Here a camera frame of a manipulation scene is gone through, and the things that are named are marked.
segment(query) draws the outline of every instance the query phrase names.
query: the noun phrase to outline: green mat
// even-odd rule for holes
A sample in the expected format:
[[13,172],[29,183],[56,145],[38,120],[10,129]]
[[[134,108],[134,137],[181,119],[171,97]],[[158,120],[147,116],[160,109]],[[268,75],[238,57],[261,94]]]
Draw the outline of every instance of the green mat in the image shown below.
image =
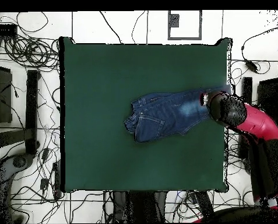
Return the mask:
[[213,46],[61,42],[66,191],[224,190],[222,126],[207,120],[185,136],[136,143],[124,121],[145,94],[225,85],[230,39]]

